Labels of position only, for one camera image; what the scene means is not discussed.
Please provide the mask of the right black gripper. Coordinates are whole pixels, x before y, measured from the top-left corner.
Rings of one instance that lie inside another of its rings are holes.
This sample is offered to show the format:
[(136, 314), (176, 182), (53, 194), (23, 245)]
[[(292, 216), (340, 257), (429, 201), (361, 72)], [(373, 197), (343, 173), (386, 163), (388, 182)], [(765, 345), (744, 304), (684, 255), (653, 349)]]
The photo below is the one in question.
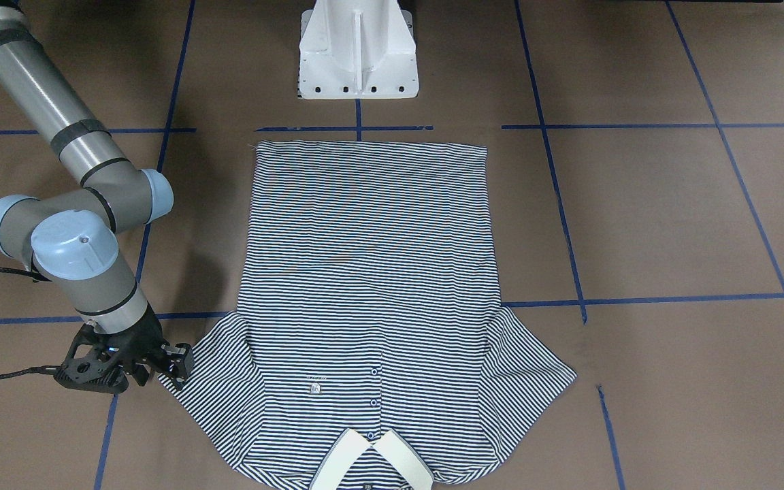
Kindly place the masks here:
[(143, 387), (151, 372), (161, 382), (182, 390), (193, 368), (193, 347), (187, 342), (168, 344), (157, 320), (140, 320), (112, 334), (96, 331), (86, 321), (78, 330), (54, 379), (62, 387), (93, 393), (119, 394), (127, 390), (130, 376)]

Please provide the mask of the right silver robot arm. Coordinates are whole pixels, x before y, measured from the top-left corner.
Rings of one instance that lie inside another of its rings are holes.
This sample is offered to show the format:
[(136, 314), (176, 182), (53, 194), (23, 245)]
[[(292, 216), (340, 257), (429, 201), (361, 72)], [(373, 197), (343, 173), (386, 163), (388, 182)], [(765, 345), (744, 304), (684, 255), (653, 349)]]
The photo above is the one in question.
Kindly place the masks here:
[(122, 393), (159, 375), (183, 389), (193, 349), (161, 321), (118, 241), (174, 207), (160, 171), (137, 167), (56, 68), (16, 1), (0, 1), (0, 86), (68, 173), (73, 187), (0, 198), (0, 253), (54, 283), (81, 322), (65, 358), (42, 367), (62, 387)]

